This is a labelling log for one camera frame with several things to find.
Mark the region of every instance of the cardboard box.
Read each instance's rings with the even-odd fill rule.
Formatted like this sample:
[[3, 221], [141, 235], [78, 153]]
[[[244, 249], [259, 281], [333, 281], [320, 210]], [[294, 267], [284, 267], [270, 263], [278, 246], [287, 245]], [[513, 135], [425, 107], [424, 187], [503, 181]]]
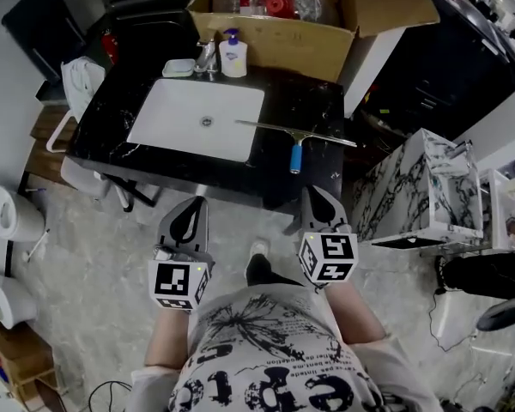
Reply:
[[35, 379], [57, 389], [52, 348], [24, 322], [11, 330], [0, 324], [0, 361], [9, 382], [0, 381], [22, 404], [38, 396]]
[[191, 0], [187, 9], [202, 39], [230, 27], [248, 44], [248, 63], [277, 67], [337, 82], [355, 35], [369, 37], [395, 27], [439, 21], [431, 0], [330, 0], [343, 27], [299, 20], [210, 13], [211, 0]]

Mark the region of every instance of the white sneaker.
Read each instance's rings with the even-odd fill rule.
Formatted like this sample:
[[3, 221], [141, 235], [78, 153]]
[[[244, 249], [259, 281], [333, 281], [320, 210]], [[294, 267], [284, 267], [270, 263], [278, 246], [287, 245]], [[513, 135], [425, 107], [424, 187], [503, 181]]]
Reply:
[[269, 255], [270, 242], [263, 238], [256, 238], [255, 241], [251, 244], [250, 247], [250, 256], [248, 257], [248, 262], [246, 263], [246, 268], [244, 269], [244, 278], [246, 278], [246, 272], [248, 271], [248, 266], [250, 265], [250, 261], [254, 255], [261, 253], [264, 257]]

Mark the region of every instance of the graphic t-shirt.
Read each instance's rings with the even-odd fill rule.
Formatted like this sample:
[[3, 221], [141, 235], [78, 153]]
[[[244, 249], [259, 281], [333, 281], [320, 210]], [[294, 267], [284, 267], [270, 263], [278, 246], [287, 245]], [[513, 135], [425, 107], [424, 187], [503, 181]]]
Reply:
[[181, 372], [135, 371], [127, 412], [441, 411], [396, 339], [345, 345], [303, 287], [246, 288], [193, 312], [189, 356]]

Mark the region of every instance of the tiled floor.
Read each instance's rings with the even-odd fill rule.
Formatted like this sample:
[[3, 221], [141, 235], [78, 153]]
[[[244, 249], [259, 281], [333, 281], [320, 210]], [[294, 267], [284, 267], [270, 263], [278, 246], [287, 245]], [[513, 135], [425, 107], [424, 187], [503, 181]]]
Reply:
[[[69, 396], [82, 408], [95, 386], [110, 379], [130, 382], [130, 372], [142, 364], [156, 314], [147, 290], [156, 230], [164, 214], [190, 196], [164, 190], [155, 209], [137, 204], [125, 214], [113, 193], [96, 202], [39, 178], [29, 184], [46, 188], [33, 201], [51, 231], [29, 264], [21, 252], [30, 245], [15, 245], [13, 273], [38, 300], [33, 327], [53, 346]], [[286, 215], [209, 200], [209, 253], [217, 265], [205, 298], [245, 285], [248, 248], [258, 236], [271, 241], [274, 269], [301, 279], [296, 238], [282, 235], [289, 222]], [[429, 331], [436, 288], [432, 260], [364, 244], [352, 279], [439, 397], [457, 397], [466, 409], [495, 404], [515, 373], [515, 325], [479, 333], [445, 353]], [[438, 296], [433, 333], [448, 348], [470, 335], [493, 303], [463, 293]], [[122, 410], [122, 396], [115, 398], [113, 409]], [[94, 410], [99, 402], [108, 402], [107, 390], [96, 396]]]

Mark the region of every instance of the sink basin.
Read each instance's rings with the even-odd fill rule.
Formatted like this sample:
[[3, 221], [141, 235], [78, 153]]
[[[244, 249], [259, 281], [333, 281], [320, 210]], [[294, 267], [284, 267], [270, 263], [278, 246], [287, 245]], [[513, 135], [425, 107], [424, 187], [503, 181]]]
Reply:
[[159, 79], [137, 115], [127, 142], [247, 161], [264, 91], [214, 82]]

